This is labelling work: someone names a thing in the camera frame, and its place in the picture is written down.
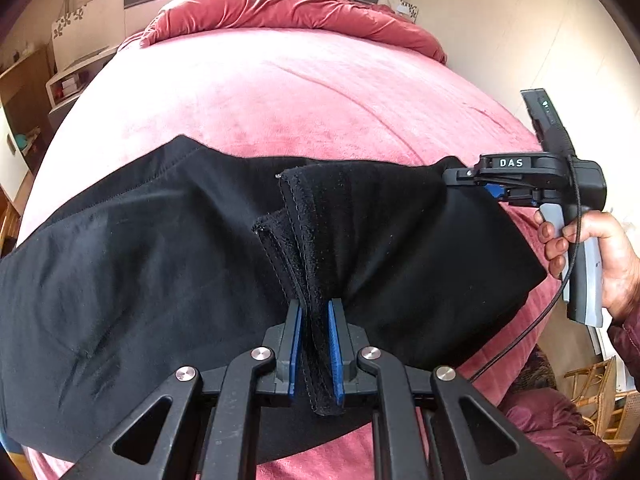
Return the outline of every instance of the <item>hand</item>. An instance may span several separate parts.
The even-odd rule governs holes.
[[[534,220],[538,225],[538,239],[545,245],[549,273],[559,278],[569,242],[575,242],[575,221],[562,229],[562,237],[554,238],[553,225],[543,221],[540,211],[536,211]],[[617,323],[622,323],[640,303],[640,259],[622,226],[609,213],[589,211],[582,216],[580,241],[590,237],[598,238],[602,257],[602,306]]]

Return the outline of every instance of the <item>puffer jacket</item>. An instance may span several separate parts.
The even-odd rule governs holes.
[[[640,305],[609,338],[640,384]],[[571,480],[605,480],[615,466],[611,448],[591,433],[574,404],[551,388],[507,394],[500,410],[529,439],[564,466]]]

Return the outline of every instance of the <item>black fabric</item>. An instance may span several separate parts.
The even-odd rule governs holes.
[[[445,188],[448,164],[243,159],[186,137],[127,164],[0,263],[2,428],[77,461],[175,369],[259,345],[290,298],[304,380],[295,409],[264,410],[258,458],[359,427],[366,410],[308,407],[339,412],[329,298],[373,344],[430,368],[464,361],[545,277],[487,192]]]

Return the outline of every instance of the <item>finger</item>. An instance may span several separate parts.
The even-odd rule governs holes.
[[[564,256],[562,256],[562,254],[560,256],[556,256],[549,262],[549,274],[559,280],[565,264],[566,260],[564,259]]]
[[[545,258],[548,261],[561,256],[569,248],[569,242],[564,238],[555,238],[545,244]]]
[[[572,243],[575,243],[575,221],[562,229],[562,235]],[[601,211],[587,211],[582,215],[582,225],[580,229],[580,241],[587,238],[610,238],[624,234],[618,221],[610,213]]]
[[[556,228],[550,222],[544,222],[538,228],[538,240],[541,244],[546,244],[549,240],[553,240],[556,234]]]

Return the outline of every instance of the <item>metal screw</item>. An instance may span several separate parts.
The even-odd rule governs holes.
[[[450,366],[441,366],[436,370],[436,377],[441,381],[452,381],[456,378],[456,371]]]
[[[360,350],[360,354],[367,361],[373,361],[373,359],[379,358],[382,352],[380,351],[380,348],[376,348],[375,346],[365,346]]]
[[[175,373],[175,378],[179,381],[191,381],[196,376],[196,369],[193,366],[183,366],[178,368]]]
[[[264,361],[271,357],[271,350],[266,346],[258,346],[258,348],[254,348],[251,350],[251,357],[253,357],[256,361]]]

